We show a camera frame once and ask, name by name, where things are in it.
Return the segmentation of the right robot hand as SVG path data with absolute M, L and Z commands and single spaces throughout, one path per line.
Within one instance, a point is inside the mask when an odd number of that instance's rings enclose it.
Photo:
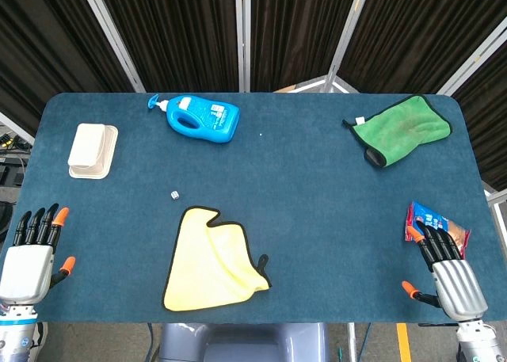
M 404 280 L 402 288 L 414 300 L 440 308 L 458 323 L 478 321 L 488 305 L 478 280 L 463 259 L 452 236 L 442 228 L 417 221 L 406 228 L 417 244 L 426 266 L 433 277 L 436 294 L 421 292 Z

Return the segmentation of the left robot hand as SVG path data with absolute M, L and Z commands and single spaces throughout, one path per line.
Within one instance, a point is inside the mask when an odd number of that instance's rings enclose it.
M 1 274 L 1 302 L 7 307 L 32 306 L 65 280 L 76 264 L 69 256 L 53 270 L 55 253 L 70 209 L 53 204 L 27 211 L 19 220 L 12 246 L 6 251 Z

